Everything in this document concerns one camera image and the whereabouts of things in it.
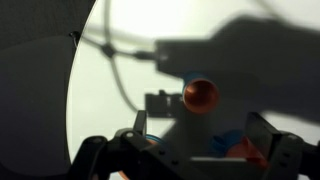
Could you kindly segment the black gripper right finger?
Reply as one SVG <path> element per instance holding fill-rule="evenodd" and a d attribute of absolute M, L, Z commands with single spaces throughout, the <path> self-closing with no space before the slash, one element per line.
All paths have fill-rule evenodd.
<path fill-rule="evenodd" d="M 265 159 L 270 159 L 276 144 L 281 139 L 281 132 L 266 121 L 257 112 L 247 115 L 245 135 Z"/>

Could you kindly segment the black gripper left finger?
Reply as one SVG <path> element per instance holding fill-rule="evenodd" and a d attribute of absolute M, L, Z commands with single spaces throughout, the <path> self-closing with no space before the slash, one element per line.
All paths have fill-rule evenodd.
<path fill-rule="evenodd" d="M 138 134 L 145 136 L 147 132 L 147 112 L 144 110 L 139 110 L 137 112 L 135 122 L 133 125 L 133 130 Z"/>

